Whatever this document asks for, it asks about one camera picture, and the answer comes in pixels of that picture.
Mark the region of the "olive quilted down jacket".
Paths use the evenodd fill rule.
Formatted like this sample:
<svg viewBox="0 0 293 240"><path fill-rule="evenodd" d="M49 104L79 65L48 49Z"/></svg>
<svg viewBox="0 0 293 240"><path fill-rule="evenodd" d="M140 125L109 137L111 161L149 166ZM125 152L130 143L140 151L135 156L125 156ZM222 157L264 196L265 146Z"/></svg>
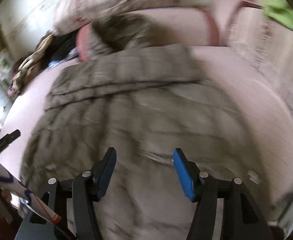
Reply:
<svg viewBox="0 0 293 240"><path fill-rule="evenodd" d="M138 14L93 22L93 58L65 68L35 126L20 179L39 193L52 177L74 178L109 147L117 163L97 207L105 239L185 239L194 206L172 164L182 149L217 179L239 177L262 211L265 171L244 117L180 44L149 45L152 23Z"/></svg>

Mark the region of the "dark clothes pile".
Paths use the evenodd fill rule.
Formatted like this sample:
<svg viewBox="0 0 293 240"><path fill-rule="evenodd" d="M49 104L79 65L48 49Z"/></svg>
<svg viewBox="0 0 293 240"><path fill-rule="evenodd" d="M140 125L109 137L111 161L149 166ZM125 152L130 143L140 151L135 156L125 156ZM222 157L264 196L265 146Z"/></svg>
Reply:
<svg viewBox="0 0 293 240"><path fill-rule="evenodd" d="M54 35L40 59L41 68L53 67L58 63L78 57L78 50L76 48L77 34L78 30L66 35Z"/></svg>

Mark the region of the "black left-hand gripper device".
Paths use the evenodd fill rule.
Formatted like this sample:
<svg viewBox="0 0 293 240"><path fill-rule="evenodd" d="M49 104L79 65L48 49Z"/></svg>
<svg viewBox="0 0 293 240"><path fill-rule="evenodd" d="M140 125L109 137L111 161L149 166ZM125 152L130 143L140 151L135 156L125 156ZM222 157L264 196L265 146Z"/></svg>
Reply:
<svg viewBox="0 0 293 240"><path fill-rule="evenodd" d="M12 142L21 136L19 129L16 129L10 134L6 134L0 139L0 153L2 153Z"/></svg>

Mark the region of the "white rod with blue markings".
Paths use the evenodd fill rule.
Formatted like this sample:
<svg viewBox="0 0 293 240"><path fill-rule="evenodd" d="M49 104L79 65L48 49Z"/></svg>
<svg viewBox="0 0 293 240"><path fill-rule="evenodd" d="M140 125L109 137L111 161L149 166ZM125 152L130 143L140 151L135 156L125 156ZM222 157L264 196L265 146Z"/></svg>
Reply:
<svg viewBox="0 0 293 240"><path fill-rule="evenodd" d="M0 164L0 188L21 198L31 211L46 221L52 224L57 224L61 221L61 217L57 213L44 204L38 196L24 186L2 164Z"/></svg>

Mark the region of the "beige brown patterned blanket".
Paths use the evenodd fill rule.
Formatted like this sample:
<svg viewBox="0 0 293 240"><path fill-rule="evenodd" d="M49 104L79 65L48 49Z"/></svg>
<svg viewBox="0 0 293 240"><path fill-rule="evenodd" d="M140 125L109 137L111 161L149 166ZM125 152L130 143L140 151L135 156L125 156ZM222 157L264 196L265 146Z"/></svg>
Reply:
<svg viewBox="0 0 293 240"><path fill-rule="evenodd" d="M10 85L8 96L19 96L25 86L42 70L41 60L44 58L48 47L51 45L54 34L48 31L39 41L34 52L20 58L10 72Z"/></svg>

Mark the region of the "floral cushion at window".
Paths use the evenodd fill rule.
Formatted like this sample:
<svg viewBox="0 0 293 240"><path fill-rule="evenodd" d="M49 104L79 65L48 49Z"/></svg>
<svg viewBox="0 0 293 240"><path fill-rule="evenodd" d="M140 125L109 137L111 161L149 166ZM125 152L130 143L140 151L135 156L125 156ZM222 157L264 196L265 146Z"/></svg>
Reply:
<svg viewBox="0 0 293 240"><path fill-rule="evenodd" d="M13 68L14 62L11 58L9 51L4 48L0 52L0 84L9 86L11 84L10 73Z"/></svg>

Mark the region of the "striped floral pillow right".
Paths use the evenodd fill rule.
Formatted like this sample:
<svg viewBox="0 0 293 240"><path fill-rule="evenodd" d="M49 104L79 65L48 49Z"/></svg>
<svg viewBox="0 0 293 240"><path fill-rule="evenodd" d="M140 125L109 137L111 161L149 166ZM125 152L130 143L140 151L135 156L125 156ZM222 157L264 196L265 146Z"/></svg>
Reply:
<svg viewBox="0 0 293 240"><path fill-rule="evenodd" d="M230 24L228 45L260 72L293 115L293 31L243 7Z"/></svg>

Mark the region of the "pink bolster cushion with red ends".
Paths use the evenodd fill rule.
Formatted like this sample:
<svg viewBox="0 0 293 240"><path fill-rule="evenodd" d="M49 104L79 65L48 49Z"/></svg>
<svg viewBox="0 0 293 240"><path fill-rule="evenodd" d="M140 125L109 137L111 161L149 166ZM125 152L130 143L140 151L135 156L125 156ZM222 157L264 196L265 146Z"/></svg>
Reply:
<svg viewBox="0 0 293 240"><path fill-rule="evenodd" d="M76 49L82 62L122 50L166 46L218 46L210 13L197 8L158 8L106 16L82 27Z"/></svg>

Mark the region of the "lime green crumpled blanket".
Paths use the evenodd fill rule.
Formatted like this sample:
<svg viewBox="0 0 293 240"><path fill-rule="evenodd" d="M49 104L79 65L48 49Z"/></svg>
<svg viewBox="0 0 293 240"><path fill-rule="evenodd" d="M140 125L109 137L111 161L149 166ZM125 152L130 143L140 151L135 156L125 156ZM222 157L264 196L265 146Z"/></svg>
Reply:
<svg viewBox="0 0 293 240"><path fill-rule="evenodd" d="M264 0L264 14L293 31L293 9L286 0Z"/></svg>

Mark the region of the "pink red-trimmed corner cushion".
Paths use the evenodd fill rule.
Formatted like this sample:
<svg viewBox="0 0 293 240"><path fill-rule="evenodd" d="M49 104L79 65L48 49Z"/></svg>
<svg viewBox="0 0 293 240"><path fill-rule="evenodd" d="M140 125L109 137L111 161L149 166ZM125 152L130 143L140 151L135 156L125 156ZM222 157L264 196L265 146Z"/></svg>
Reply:
<svg viewBox="0 0 293 240"><path fill-rule="evenodd" d="M219 45L226 46L233 18L242 7L261 9L256 0L213 0L210 12L219 31Z"/></svg>

